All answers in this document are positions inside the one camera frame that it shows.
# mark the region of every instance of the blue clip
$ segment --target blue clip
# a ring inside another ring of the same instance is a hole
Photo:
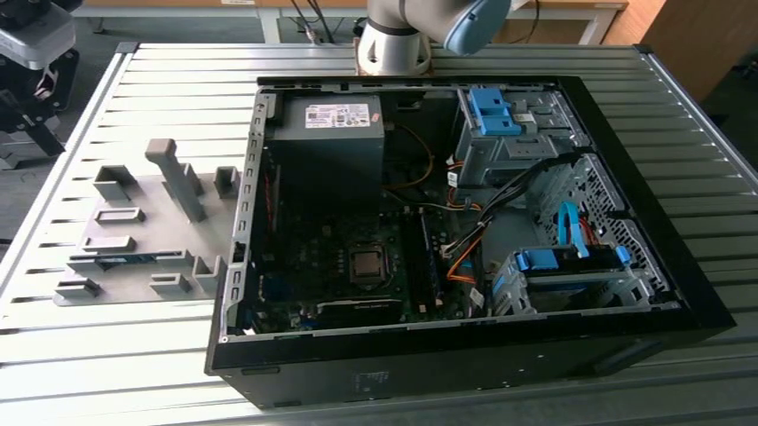
[[[629,254],[629,250],[625,246],[618,246],[616,248],[616,255],[618,256],[618,260],[621,260],[622,264],[632,264],[632,255]]]
[[[513,122],[512,104],[502,97],[501,89],[471,89],[471,110],[479,119],[479,131],[485,136],[520,136],[522,127]]]
[[[501,289],[505,283],[506,283],[506,277],[501,277],[501,279],[495,283],[495,288],[493,289],[493,295],[498,293],[498,290]]]
[[[529,250],[524,252],[524,255],[530,262],[530,269],[533,271],[558,269],[558,259],[556,258],[553,250],[548,248],[540,250]]]
[[[517,255],[517,264],[520,264],[520,271],[524,272],[530,270],[530,264],[528,263],[526,257],[522,253]]]

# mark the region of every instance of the aluminum extrusion table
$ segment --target aluminum extrusion table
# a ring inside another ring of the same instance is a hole
[[[198,173],[241,167],[257,77],[350,75],[353,47],[125,44],[0,266],[4,424],[757,423],[758,179],[656,57],[516,45],[435,56],[442,75],[584,77],[740,326],[598,380],[262,413],[203,373],[211,300],[60,308],[52,289],[99,166],[157,174],[145,144],[175,138]]]

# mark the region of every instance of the floor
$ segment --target floor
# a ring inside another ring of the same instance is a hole
[[[353,20],[327,19],[339,43],[353,40]],[[143,18],[108,19],[107,32],[95,35],[88,22],[78,21],[79,72],[68,110],[60,115],[58,134],[68,139],[90,95],[95,90],[112,53],[120,42],[153,43],[261,43],[263,34],[258,20]],[[286,43],[307,43],[298,26],[282,21],[282,39]],[[705,102],[709,114],[726,115],[722,130],[753,164],[758,164],[758,78],[744,80],[729,75],[720,88]],[[48,176],[54,160],[43,158],[34,146],[14,146],[24,159],[16,170],[0,171],[0,239],[14,238]],[[7,246],[0,245],[0,259]]]

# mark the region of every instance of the slotted metal table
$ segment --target slotted metal table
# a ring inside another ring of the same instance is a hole
[[[241,168],[257,78],[350,75],[353,47],[125,44],[0,265],[3,424],[758,422],[758,178],[654,55],[510,45],[435,56],[441,75],[584,77],[738,327],[598,380],[261,412],[203,373],[211,300],[60,308],[52,290],[99,166],[158,174],[147,140],[175,138],[197,173]]]

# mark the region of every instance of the cable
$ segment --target cable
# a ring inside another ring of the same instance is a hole
[[[457,204],[457,203],[454,202],[454,200],[453,200],[453,193],[454,193],[454,192],[455,192],[455,188],[451,186],[451,187],[450,187],[450,191],[447,191],[447,205],[449,205],[450,207],[455,207],[455,208],[466,208],[466,204]],[[478,203],[475,203],[475,202],[473,202],[473,203],[470,204],[470,207],[471,207],[474,210],[482,211],[482,206],[479,206]]]
[[[516,43],[521,43],[521,42],[525,42],[525,43],[530,42],[532,36],[534,36],[534,31],[537,31],[537,26],[541,23],[541,9],[542,9],[541,0],[534,0],[534,8],[536,8],[536,14],[534,14],[534,21],[532,22],[530,34],[524,36],[522,38],[518,38],[513,42],[509,42],[509,44],[516,44]]]
[[[293,19],[293,18],[290,18],[290,19],[293,20],[293,22],[295,22],[301,26],[301,28],[310,29],[313,31],[311,22],[306,19],[306,15],[303,15],[303,11],[301,10],[298,3],[295,2],[295,0],[290,0],[290,3],[293,3],[293,6],[295,7],[295,11],[298,11],[301,18],[303,19],[305,26],[295,19]]]
[[[447,271],[447,279],[449,280],[463,281],[463,282],[467,282],[470,284],[474,284],[477,282],[477,281],[474,281],[474,279],[471,277],[465,277],[462,275],[457,275],[455,271],[457,271],[458,267],[461,266],[461,264],[463,263],[463,260],[469,256],[469,253],[471,253],[471,250],[477,247],[477,245],[479,244],[481,241],[482,241],[482,235],[471,242],[471,244],[469,244],[469,248],[466,249],[466,251],[463,251],[463,254],[461,255],[461,257],[458,258],[458,260],[455,261],[455,263],[450,267],[450,270]]]
[[[580,218],[580,225],[585,229],[585,236],[586,236],[586,239],[588,239],[588,243],[589,244],[600,244],[601,240],[598,240],[598,238],[597,238],[593,226],[590,226],[588,219],[585,219],[584,217]]]
[[[317,15],[319,16],[319,19],[322,20],[323,31],[327,34],[327,40],[330,41],[331,44],[334,44],[335,43],[334,42],[334,36],[333,36],[333,32],[330,30],[330,26],[327,25],[327,20],[323,18],[322,7],[319,6],[319,0],[309,0],[309,4],[311,5],[313,11],[317,13]]]
[[[337,34],[337,32],[341,30],[342,27],[342,23],[345,22],[345,18],[341,18],[341,21],[337,23],[337,27],[333,30],[333,33]]]
[[[427,142],[422,139],[421,136],[417,135],[417,133],[409,128],[406,127],[403,124],[397,124],[395,127],[398,129],[403,129],[405,131],[407,131],[411,136],[414,137],[414,139],[418,141],[419,144],[422,144],[422,146],[425,147],[426,150],[426,157],[429,159],[429,164],[426,166],[426,173],[425,176],[422,176],[419,179],[414,180],[413,182],[405,182],[403,184],[391,184],[391,185],[385,185],[385,189],[403,189],[407,188],[410,186],[418,185],[421,184],[425,180],[427,180],[429,175],[431,175],[433,169],[435,168],[435,156],[431,154],[431,149],[429,149],[429,144]]]
[[[435,209],[443,209],[447,211],[462,211],[462,208],[454,208],[454,207],[449,207],[449,206],[443,206],[442,204],[435,204],[434,202],[421,202],[421,201],[413,201],[409,200],[403,195],[401,195],[399,193],[397,193],[395,191],[393,191],[391,189],[385,189],[385,191],[393,195],[393,197],[401,201],[403,204],[410,204],[414,206],[426,206],[426,207],[434,207]]]
[[[549,158],[540,161],[528,170],[520,173],[491,196],[490,200],[482,207],[482,211],[479,212],[478,222],[471,227],[469,232],[465,233],[465,236],[459,240],[442,247],[442,255],[450,256],[463,246],[467,240],[474,238],[479,231],[483,232],[487,226],[490,226],[493,219],[495,218],[493,210],[501,205],[508,204],[509,202],[520,198],[524,193],[526,193],[532,180],[542,171],[562,164],[574,162],[581,156],[581,153],[561,154],[556,158]]]

